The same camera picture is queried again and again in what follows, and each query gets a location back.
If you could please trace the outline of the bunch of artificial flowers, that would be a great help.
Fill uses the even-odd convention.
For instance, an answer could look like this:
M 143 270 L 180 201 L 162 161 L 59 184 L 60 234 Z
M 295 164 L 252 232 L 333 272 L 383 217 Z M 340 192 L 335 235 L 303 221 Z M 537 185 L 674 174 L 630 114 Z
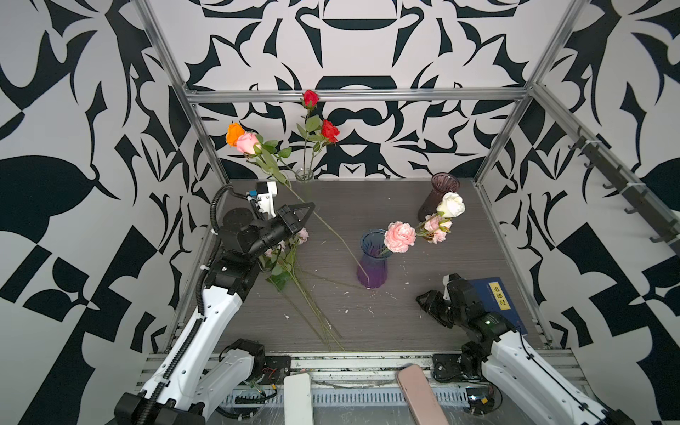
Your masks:
M 326 348 L 343 350 L 345 347 L 341 343 L 340 333 L 331 324 L 327 315 L 325 315 L 314 299 L 313 293 L 300 277 L 302 269 L 299 267 L 299 261 L 297 260 L 299 248 L 308 241 L 308 238 L 309 233 L 307 229 L 302 228 L 292 237 L 275 245 L 273 248 L 265 249 L 265 252 L 259 258 L 260 269 L 266 273 L 266 281 L 296 311 L 309 330 Z M 313 320 L 310 320 L 308 315 L 292 299 L 292 296 L 289 294 L 290 291 L 295 292 L 301 297 Z

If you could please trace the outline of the clear glass vase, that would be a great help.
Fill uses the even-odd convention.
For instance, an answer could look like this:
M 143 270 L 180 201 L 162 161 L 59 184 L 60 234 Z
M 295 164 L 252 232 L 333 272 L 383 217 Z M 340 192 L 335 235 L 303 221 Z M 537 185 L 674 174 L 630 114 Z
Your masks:
M 313 182 L 315 177 L 314 173 L 311 166 L 300 166 L 299 168 L 294 169 L 296 180 L 300 183 Z

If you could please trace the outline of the purple blue glass vase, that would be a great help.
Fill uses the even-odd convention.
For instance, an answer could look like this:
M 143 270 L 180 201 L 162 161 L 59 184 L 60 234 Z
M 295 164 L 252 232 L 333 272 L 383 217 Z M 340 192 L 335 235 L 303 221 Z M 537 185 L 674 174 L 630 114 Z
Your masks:
M 388 278 L 388 258 L 392 252 L 384 244 L 384 230 L 370 230 L 359 243 L 362 257 L 357 268 L 359 283 L 367 289 L 382 287 Z

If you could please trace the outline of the pink peony flower spray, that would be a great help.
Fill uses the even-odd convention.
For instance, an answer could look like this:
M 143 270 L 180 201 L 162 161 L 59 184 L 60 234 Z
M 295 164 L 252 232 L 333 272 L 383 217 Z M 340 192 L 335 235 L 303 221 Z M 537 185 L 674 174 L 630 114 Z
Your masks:
M 422 239 L 428 244 L 440 244 L 446 241 L 447 235 L 451 232 L 451 226 L 452 218 L 440 214 L 428 215 L 417 227 L 402 221 L 395 221 L 384 233 L 382 240 L 384 247 L 379 250 L 379 254 L 406 253 L 415 245 L 417 239 Z

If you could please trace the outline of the pink artificial rose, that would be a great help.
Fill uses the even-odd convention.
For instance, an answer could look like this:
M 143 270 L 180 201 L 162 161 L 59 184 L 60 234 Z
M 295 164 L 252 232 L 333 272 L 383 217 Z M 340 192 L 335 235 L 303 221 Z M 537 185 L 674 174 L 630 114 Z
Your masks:
M 319 147 L 320 151 L 321 148 L 327 147 L 330 144 L 336 143 L 338 141 L 335 136 L 329 139 L 325 136 L 322 136 L 321 133 L 315 134 L 315 132 L 313 132 L 311 138 L 315 143 L 312 148 L 313 152 L 316 152 L 315 148 L 317 146 Z M 267 175 L 274 177 L 276 182 L 283 184 L 283 186 L 285 186 L 286 189 L 288 189 L 298 200 L 304 202 L 303 198 L 299 196 L 299 194 L 297 194 L 297 192 L 292 188 L 292 183 L 290 182 L 288 176 L 285 175 L 279 167 L 287 166 L 283 161 L 283 151 L 273 152 L 272 150 L 274 150 L 274 148 L 269 146 L 269 144 L 264 141 L 261 135 L 252 132 L 245 132 L 242 136 L 239 136 L 239 138 L 237 138 L 234 143 L 230 144 L 236 147 L 239 152 L 244 154 L 244 156 L 249 159 L 249 162 L 257 165 Z M 325 221 L 322 216 L 320 216 L 320 214 L 318 214 L 318 212 L 313 214 L 335 237 L 337 237 L 342 242 L 342 244 L 345 246 L 345 249 L 350 252 L 352 259 L 358 266 L 361 274 L 363 274 L 364 277 L 369 278 L 368 272 L 366 269 L 364 269 L 363 265 L 361 265 L 357 257 L 351 252 L 351 249 L 347 242 L 345 242 L 345 239 L 343 239 L 343 237 L 341 237 L 340 234 L 338 234 L 338 232 L 336 232 L 336 230 L 334 230 L 334 228 L 332 228 L 330 224 L 327 223 L 327 221 Z

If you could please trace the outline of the white artificial rose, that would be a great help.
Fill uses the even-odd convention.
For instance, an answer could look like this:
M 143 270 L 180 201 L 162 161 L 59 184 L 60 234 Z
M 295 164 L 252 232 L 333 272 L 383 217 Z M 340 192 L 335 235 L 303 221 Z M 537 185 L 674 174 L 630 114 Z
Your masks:
M 428 232 L 436 230 L 448 231 L 453 224 L 453 220 L 466 212 L 463 198 L 456 192 L 446 193 L 438 204 L 434 214 L 430 214 L 425 219 L 423 227 Z

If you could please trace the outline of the large red artificial rose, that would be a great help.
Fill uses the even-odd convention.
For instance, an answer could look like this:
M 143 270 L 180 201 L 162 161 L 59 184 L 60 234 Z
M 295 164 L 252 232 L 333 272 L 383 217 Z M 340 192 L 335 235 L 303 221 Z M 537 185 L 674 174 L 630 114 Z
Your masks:
M 317 158 L 325 148 L 338 142 L 339 133 L 339 129 L 329 120 L 323 120 L 321 127 L 313 131 L 311 135 L 313 141 L 313 153 L 310 161 L 311 175 L 315 173 Z

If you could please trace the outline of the orange artificial rose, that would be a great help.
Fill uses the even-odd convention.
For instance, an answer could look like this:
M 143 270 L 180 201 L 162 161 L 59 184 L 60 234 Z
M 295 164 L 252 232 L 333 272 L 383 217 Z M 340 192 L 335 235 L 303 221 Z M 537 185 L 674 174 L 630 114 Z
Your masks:
M 226 143 L 239 151 L 249 164 L 257 166 L 276 181 L 288 183 L 289 178 L 281 170 L 287 167 L 285 159 L 291 148 L 280 149 L 277 140 L 266 140 L 256 132 L 246 131 L 238 122 L 230 124 L 225 136 Z

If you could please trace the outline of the small red artificial rose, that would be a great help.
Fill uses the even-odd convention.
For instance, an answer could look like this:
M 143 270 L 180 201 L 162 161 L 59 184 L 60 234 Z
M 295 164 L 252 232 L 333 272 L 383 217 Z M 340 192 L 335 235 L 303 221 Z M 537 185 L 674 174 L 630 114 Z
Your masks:
M 322 125 L 322 119 L 316 111 L 319 100 L 319 95 L 313 90 L 306 90 L 302 95 L 302 106 L 306 114 L 304 115 L 303 123 L 299 125 L 299 135 L 303 138 L 301 166 L 310 166 L 313 153 L 311 135 L 313 131 L 318 130 Z

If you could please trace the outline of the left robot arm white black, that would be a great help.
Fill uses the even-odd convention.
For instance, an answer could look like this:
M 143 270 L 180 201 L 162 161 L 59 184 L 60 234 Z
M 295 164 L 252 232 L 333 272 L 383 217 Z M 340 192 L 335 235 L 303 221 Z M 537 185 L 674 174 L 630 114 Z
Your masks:
M 115 424 L 205 424 L 244 382 L 259 380 L 265 367 L 263 345 L 239 339 L 210 372 L 205 366 L 224 330 L 241 309 L 261 272 L 260 257 L 304 228 L 315 204 L 274 208 L 272 194 L 240 195 L 247 207 L 218 214 L 224 194 L 210 205 L 217 242 L 195 287 L 196 308 L 176 344 L 138 393 L 125 393 L 114 409 Z

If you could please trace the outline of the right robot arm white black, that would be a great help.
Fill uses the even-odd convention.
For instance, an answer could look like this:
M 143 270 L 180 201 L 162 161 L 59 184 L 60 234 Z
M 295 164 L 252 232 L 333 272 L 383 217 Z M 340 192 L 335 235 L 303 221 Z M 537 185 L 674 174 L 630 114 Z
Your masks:
M 536 424 L 632 422 L 623 411 L 611 410 L 577 389 L 531 347 L 502 281 L 468 281 L 448 274 L 443 283 L 443 290 L 425 292 L 416 302 L 440 325 L 464 329 L 469 341 L 462 346 L 456 365 L 435 364 L 436 381 L 485 381 L 511 398 Z

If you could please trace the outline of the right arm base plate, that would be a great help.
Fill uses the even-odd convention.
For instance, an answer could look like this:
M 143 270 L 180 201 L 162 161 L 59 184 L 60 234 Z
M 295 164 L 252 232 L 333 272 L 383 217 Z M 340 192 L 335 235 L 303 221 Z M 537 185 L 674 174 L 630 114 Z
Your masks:
M 469 353 L 437 353 L 432 356 L 432 378 L 441 384 L 478 378 L 476 360 Z

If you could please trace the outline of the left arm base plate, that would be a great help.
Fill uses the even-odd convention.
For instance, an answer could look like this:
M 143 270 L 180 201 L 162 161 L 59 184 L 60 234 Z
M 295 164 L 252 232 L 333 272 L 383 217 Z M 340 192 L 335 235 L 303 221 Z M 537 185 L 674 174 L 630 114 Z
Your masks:
M 289 355 L 266 355 L 263 363 L 253 370 L 256 383 L 264 386 L 283 384 L 285 377 L 292 371 L 291 363 L 292 357 Z

